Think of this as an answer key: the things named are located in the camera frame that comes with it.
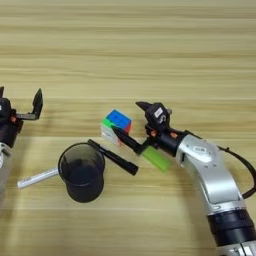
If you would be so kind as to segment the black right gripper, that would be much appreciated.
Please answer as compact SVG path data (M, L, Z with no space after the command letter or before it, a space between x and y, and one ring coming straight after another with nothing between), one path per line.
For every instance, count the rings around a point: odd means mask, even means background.
M144 101L138 101L136 105L144 112L152 106L151 103ZM165 128L163 131L158 131L151 128L149 125L146 125L145 128L146 133L149 135L149 142L144 141L142 144L138 143L127 132L119 127L113 127L112 130L119 140L131 148L136 154L141 154L150 144L154 148L160 148L173 157L176 156L178 147L185 137L185 133L183 131L175 130L173 128Z

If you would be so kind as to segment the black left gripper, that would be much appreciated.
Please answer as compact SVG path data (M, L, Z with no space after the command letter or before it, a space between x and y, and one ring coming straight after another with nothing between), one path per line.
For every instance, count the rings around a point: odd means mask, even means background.
M3 97L4 86L0 87L0 98ZM23 127L22 120L34 121L38 120L41 115L43 108L43 94L42 89L39 89L33 99L33 110L30 113L16 115L12 114L10 116L0 115L0 142L13 147L17 135L21 132Z

